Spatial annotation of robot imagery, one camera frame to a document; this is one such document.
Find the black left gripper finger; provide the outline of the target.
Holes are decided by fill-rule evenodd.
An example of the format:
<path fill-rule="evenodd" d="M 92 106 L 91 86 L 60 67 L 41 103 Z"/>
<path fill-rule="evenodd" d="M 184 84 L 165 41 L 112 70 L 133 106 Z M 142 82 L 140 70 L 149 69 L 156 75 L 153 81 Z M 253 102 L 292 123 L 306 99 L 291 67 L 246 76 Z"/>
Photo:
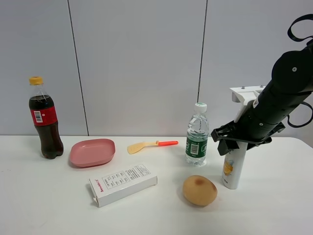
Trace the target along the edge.
<path fill-rule="evenodd" d="M 237 140 L 220 139 L 218 142 L 218 152 L 220 156 L 224 156 L 235 149 L 239 149 Z"/>

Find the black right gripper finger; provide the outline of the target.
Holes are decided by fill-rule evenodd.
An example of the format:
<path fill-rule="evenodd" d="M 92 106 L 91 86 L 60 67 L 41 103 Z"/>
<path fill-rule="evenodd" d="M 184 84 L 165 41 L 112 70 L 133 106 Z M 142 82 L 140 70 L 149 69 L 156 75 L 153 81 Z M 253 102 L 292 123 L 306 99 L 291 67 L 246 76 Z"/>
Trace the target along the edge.
<path fill-rule="evenodd" d="M 214 142 L 221 140 L 235 140 L 234 139 L 234 126 L 233 125 L 223 125 L 219 128 L 213 129 L 211 132 L 211 137 Z"/>

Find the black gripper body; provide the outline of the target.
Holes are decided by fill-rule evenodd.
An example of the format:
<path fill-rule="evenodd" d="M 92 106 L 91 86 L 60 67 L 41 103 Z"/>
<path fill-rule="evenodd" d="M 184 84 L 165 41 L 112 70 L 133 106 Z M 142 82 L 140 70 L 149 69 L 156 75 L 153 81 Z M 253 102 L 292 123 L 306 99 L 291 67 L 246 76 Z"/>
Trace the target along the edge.
<path fill-rule="evenodd" d="M 271 136 L 285 129 L 282 120 L 286 109 L 281 107 L 250 107 L 239 118 L 238 122 L 228 124 L 228 139 L 248 144 L 249 147 L 271 142 Z"/>

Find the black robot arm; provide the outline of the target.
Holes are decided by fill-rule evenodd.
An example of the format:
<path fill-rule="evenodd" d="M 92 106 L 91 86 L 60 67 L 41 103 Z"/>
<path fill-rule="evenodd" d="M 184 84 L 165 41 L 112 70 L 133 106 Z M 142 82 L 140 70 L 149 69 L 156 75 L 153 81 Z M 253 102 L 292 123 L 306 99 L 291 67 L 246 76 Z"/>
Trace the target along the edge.
<path fill-rule="evenodd" d="M 309 41 L 301 51 L 288 51 L 274 64 L 271 80 L 263 90 L 237 99 L 242 107 L 236 118 L 212 131 L 221 156 L 239 149 L 270 143 L 271 136 L 285 129 L 282 121 L 288 118 L 313 92 L 313 43 Z"/>

